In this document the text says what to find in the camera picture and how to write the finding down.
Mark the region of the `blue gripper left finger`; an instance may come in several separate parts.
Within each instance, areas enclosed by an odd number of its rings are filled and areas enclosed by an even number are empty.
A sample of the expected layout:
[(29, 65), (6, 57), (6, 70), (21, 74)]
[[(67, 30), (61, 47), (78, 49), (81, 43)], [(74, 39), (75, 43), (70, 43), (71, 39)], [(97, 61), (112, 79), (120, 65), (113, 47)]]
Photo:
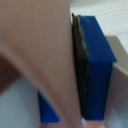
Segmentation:
[(38, 95), (39, 110), (40, 110), (40, 120), (43, 124), (45, 123), (58, 123), (59, 118), (55, 114), (52, 107), (46, 102), (46, 100)]

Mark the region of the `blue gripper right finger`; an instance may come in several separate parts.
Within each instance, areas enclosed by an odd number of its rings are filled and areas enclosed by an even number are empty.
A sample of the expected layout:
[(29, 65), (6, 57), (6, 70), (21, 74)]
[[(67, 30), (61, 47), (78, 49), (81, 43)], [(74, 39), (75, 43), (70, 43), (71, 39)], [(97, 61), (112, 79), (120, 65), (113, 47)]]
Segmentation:
[(72, 15), (74, 63), (81, 116), (102, 121), (113, 63), (117, 61), (94, 16)]

